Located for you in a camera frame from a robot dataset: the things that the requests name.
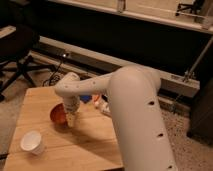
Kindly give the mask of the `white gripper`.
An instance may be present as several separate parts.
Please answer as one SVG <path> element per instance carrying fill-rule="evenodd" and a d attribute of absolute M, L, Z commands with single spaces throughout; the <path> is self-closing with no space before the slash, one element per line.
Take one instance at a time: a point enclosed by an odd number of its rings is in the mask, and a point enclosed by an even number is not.
<path fill-rule="evenodd" d="M 67 124 L 70 128 L 75 126 L 76 115 L 75 113 L 80 106 L 80 99 L 78 96 L 71 96 L 63 99 L 64 111 L 68 113 L 66 115 Z"/>

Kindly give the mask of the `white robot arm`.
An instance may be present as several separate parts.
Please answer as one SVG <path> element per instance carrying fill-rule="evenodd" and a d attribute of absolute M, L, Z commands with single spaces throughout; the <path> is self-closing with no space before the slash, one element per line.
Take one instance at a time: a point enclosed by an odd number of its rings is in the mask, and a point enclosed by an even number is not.
<path fill-rule="evenodd" d="M 158 72 L 139 65 L 81 80 L 73 72 L 55 86 L 67 112 L 80 95 L 105 93 L 125 171 L 178 171 L 157 93 Z"/>

